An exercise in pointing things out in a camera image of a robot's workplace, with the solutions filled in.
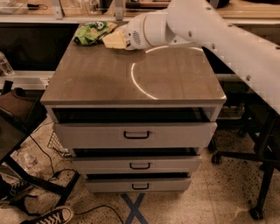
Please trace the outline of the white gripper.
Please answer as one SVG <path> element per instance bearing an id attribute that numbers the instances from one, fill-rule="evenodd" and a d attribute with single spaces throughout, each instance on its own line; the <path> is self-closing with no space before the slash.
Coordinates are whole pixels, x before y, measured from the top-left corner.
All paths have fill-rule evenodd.
<path id="1" fill-rule="evenodd" d="M 148 42 L 144 31 L 146 18 L 146 14 L 138 15 L 133 17 L 127 24 L 117 27 L 117 32 L 110 33 L 102 39 L 104 45 L 112 49 L 125 49 L 128 46 L 124 34 L 126 32 L 130 44 L 135 49 L 150 48 L 151 44 Z"/>

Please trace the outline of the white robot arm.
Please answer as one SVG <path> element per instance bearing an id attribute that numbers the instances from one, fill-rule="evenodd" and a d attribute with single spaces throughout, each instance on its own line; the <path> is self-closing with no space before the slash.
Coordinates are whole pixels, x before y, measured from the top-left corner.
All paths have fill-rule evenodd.
<path id="1" fill-rule="evenodd" d="M 171 0 L 102 39 L 107 48 L 146 49 L 188 42 L 205 47 L 280 113 L 280 48 L 223 19 L 206 0 Z"/>

